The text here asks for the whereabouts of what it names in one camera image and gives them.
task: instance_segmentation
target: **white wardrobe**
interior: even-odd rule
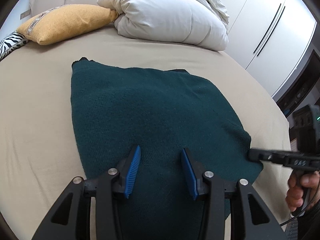
[[[290,77],[316,21],[302,0],[221,0],[230,15],[225,52],[273,96]]]

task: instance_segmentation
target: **zebra print pillow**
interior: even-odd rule
[[[0,41],[0,61],[8,56],[15,49],[21,48],[27,44],[29,40],[20,33],[13,32],[9,36]]]

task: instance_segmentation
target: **wall outlet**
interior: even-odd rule
[[[22,20],[23,18],[29,16],[31,14],[31,9],[23,12],[22,14],[20,14],[20,20]]]

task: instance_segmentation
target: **device handle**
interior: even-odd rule
[[[308,171],[298,171],[298,170],[294,170],[293,171],[295,176],[296,176],[296,180],[297,180],[297,186],[298,187],[301,187],[303,189],[303,196],[302,196],[302,199],[303,199],[303,204],[301,207],[298,207],[295,211],[293,211],[291,214],[292,216],[297,216],[301,210],[303,210],[307,205],[308,205],[308,200],[310,198],[310,191],[311,191],[311,188],[305,188],[305,187],[302,187],[301,184],[300,184],[300,180],[301,180],[301,177],[304,175],[304,174],[307,174],[309,173]]]

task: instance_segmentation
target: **black sleeve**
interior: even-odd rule
[[[298,240],[320,239],[320,200],[302,217],[298,217]]]

